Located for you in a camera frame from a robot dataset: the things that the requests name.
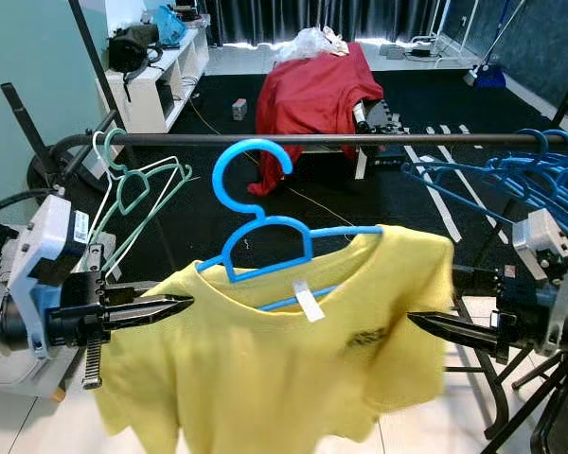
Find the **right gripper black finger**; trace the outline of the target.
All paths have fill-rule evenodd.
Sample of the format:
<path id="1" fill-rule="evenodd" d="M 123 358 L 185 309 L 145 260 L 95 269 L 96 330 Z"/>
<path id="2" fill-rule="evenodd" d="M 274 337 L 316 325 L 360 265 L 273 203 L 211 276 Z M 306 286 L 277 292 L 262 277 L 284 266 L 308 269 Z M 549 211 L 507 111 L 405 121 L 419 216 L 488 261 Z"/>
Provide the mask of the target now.
<path id="1" fill-rule="evenodd" d="M 496 330 L 467 322 L 453 314 L 408 314 L 408 319 L 424 332 L 441 339 L 495 339 Z"/>
<path id="2" fill-rule="evenodd" d="M 496 338 L 495 339 L 444 339 L 444 341 L 452 342 L 453 344 L 470 347 L 470 349 L 477 350 L 479 352 L 485 352 L 485 354 L 495 356 L 496 355 Z"/>

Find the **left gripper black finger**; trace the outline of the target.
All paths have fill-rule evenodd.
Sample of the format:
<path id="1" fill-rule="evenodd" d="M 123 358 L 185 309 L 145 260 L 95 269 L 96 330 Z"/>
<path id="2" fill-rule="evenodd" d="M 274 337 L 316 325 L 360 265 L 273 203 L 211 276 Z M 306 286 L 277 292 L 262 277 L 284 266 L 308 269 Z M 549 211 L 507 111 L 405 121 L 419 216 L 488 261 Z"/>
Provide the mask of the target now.
<path id="1" fill-rule="evenodd" d="M 159 322 L 180 314 L 188 306 L 130 306 L 110 308 L 106 314 L 106 329 L 117 330 Z"/>
<path id="2" fill-rule="evenodd" d="M 108 315 L 172 315 L 186 310 L 194 303 L 190 297 L 136 298 L 131 303 L 107 306 Z"/>

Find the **yellow t-shirt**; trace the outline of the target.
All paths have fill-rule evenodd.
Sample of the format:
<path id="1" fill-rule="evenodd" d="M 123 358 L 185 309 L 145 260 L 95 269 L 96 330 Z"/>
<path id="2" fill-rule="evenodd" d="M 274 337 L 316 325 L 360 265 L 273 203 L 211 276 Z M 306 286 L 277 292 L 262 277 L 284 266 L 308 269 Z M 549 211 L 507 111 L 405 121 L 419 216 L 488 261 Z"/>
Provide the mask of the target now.
<path id="1" fill-rule="evenodd" d="M 408 319 L 452 306 L 451 239 L 384 226 L 309 263 L 228 280 L 189 264 L 151 289 L 192 306 L 116 330 L 94 390 L 147 454 L 311 454 L 444 388 L 447 345 Z"/>

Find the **black backpack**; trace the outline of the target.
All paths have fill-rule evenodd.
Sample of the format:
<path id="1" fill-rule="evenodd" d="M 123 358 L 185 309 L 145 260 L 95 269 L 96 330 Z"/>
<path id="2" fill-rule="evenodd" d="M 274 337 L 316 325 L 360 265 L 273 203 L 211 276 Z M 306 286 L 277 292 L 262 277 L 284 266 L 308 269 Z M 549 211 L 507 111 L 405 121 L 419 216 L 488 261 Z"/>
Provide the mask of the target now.
<path id="1" fill-rule="evenodd" d="M 62 186 L 66 195 L 78 193 L 89 185 L 88 169 L 80 161 L 80 157 L 88 155 L 86 146 L 67 148 L 60 144 L 34 151 L 26 177 L 28 189 Z"/>

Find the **black floor mat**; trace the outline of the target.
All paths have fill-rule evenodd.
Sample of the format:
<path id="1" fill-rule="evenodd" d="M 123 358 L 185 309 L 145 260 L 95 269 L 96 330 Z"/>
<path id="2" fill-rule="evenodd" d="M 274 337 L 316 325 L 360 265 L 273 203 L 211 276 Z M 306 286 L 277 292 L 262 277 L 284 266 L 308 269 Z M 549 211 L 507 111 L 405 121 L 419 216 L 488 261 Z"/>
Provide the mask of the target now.
<path id="1" fill-rule="evenodd" d="M 470 131 L 513 133 L 547 130 L 551 117 L 508 88 L 471 88 L 457 70 L 379 72 L 389 109 L 414 133 Z M 199 100 L 185 108 L 174 133 L 253 133 L 251 118 L 233 120 L 235 99 L 255 102 L 262 75 L 211 75 L 199 85 Z M 176 156 L 196 177 L 160 209 L 116 267 L 120 281 L 160 281 L 189 261 L 211 258 L 233 230 L 246 221 L 219 204 L 210 182 L 220 147 L 140 146 L 140 163 Z M 431 193 L 426 186 L 392 169 L 368 167 L 356 178 L 356 163 L 341 154 L 305 154 L 292 176 L 259 203 L 270 215 L 297 218 L 311 228 L 337 225 L 400 225 L 446 236 L 454 242 L 454 263 L 465 267 L 518 265 L 506 243 L 506 230 L 461 202 Z"/>

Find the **black metal clothes rack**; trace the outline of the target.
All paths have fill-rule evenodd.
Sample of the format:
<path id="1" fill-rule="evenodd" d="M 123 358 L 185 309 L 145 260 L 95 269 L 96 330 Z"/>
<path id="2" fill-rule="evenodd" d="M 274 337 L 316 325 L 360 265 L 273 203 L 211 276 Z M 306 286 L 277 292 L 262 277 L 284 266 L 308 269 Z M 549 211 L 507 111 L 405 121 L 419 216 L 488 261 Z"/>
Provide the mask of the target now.
<path id="1" fill-rule="evenodd" d="M 90 132 L 78 135 L 63 135 L 64 120 L 71 120 L 68 126 L 77 126 L 81 120 L 97 121 L 91 129 L 106 129 L 111 122 L 125 125 L 130 122 L 115 107 L 115 96 L 103 75 L 102 64 L 99 63 L 97 41 L 90 31 L 86 12 L 98 14 L 98 9 L 84 6 L 83 0 L 9 0 L 0 3 L 0 82 L 32 82 L 32 88 L 46 88 L 47 95 L 42 100 L 53 100 L 56 109 L 64 110 L 57 117 L 62 118 L 55 124 L 61 137 L 58 142 L 47 144 L 34 125 L 30 113 L 13 113 L 10 120 L 0 120 L 0 196 L 15 193 L 15 189 L 29 190 L 26 182 L 29 170 L 36 170 L 39 163 L 48 182 L 54 182 L 53 172 L 73 172 L 73 170 L 54 170 L 59 161 L 55 159 L 51 148 L 89 146 Z M 61 48 L 68 44 L 81 44 L 81 51 L 71 51 L 69 56 Z M 85 90 L 69 85 L 64 90 L 58 85 L 49 85 L 46 79 L 66 77 L 77 82 L 86 81 L 85 90 L 95 90 L 95 94 L 103 96 L 99 102 L 97 95 L 89 94 L 86 102 L 94 107 L 73 108 L 73 104 L 83 104 L 81 95 L 75 94 L 72 88 L 78 88 L 77 94 Z M 16 130 L 26 139 L 28 146 L 16 146 Z M 512 134 L 166 134 L 166 133 L 130 133 L 115 140 L 120 146 L 154 146 L 154 147 L 228 147 L 238 140 L 262 138 L 273 140 L 280 146 L 482 146 L 490 147 L 524 147 L 548 148 L 549 146 L 568 147 L 568 138 L 554 137 L 536 133 Z M 485 428 L 484 436 L 488 438 L 487 448 L 483 454 L 495 454 L 500 446 L 512 437 L 515 429 L 531 411 L 517 411 L 509 414 L 508 403 L 500 386 L 491 388 L 495 399 L 495 420 Z"/>

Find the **white shelf unit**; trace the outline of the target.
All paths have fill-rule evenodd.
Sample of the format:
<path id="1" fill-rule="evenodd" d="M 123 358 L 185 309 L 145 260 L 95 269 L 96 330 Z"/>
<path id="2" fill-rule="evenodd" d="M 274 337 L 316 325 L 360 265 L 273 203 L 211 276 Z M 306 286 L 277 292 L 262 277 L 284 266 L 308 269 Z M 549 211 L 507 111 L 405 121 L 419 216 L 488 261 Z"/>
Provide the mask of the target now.
<path id="1" fill-rule="evenodd" d="M 105 70 L 123 127 L 133 133 L 167 133 L 184 111 L 209 64 L 206 27 L 190 27 L 180 46 L 130 74 Z"/>

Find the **blue mop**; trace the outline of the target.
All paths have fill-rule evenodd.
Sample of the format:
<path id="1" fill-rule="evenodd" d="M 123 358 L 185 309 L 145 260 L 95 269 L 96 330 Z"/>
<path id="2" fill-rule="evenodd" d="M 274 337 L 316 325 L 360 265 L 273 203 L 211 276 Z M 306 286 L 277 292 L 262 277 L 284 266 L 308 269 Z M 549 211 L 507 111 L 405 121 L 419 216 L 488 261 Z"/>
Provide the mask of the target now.
<path id="1" fill-rule="evenodd" d="M 505 87 L 506 77 L 495 57 L 493 49 L 502 39 L 502 35 L 508 30 L 515 17 L 522 11 L 527 0 L 504 0 L 500 8 L 499 18 L 496 21 L 493 40 L 485 55 L 480 57 L 477 63 L 472 63 L 463 75 L 463 82 L 470 87 Z"/>

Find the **black bag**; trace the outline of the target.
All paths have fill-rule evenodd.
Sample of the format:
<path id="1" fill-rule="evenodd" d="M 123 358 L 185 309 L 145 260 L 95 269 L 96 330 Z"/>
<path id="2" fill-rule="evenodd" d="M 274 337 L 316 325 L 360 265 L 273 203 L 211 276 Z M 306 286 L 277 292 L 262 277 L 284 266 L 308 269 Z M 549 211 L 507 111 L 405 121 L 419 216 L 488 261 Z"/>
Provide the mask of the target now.
<path id="1" fill-rule="evenodd" d="M 119 27 L 108 39 L 108 69 L 119 73 L 138 72 L 163 56 L 158 25 Z"/>

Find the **red cloth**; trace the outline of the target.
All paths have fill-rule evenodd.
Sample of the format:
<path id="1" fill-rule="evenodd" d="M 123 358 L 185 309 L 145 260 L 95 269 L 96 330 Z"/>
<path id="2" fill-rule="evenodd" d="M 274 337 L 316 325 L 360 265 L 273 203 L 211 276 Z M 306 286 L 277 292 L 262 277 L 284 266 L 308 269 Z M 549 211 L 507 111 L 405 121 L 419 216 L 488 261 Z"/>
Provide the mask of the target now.
<path id="1" fill-rule="evenodd" d="M 349 44 L 344 56 L 320 53 L 284 61 L 267 75 L 259 91 L 255 133 L 353 134 L 354 107 L 383 97 L 361 44 Z"/>

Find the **blue bag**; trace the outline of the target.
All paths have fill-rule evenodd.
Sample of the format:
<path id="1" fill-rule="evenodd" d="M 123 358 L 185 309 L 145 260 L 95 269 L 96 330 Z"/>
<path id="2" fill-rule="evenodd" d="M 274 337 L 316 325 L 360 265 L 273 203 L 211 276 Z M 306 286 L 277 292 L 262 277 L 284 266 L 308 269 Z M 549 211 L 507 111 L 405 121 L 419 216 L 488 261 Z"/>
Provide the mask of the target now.
<path id="1" fill-rule="evenodd" d="M 167 5 L 159 5 L 153 12 L 151 22 L 157 26 L 159 44 L 170 48 L 181 46 L 187 35 L 187 26 L 174 9 Z"/>

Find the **white plastic bag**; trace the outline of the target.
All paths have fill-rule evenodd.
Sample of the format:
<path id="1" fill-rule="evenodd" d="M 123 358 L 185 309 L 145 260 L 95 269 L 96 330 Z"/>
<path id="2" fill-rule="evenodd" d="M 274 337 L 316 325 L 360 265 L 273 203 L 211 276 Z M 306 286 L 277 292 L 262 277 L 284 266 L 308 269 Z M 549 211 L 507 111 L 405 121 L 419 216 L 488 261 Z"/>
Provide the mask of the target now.
<path id="1" fill-rule="evenodd" d="M 331 27 L 303 27 L 292 42 L 279 49 L 276 63 L 304 60 L 322 55 L 337 57 L 349 55 L 349 44 Z"/>

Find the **black curtain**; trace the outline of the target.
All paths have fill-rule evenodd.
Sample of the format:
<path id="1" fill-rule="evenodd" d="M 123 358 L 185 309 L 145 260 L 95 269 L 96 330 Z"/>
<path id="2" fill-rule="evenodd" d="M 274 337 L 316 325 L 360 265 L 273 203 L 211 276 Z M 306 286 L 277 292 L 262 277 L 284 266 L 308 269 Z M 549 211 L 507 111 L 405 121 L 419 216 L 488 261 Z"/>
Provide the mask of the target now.
<path id="1" fill-rule="evenodd" d="M 331 27 L 346 42 L 410 42 L 447 18 L 453 0 L 199 0 L 219 44 L 291 42 L 305 27 Z"/>

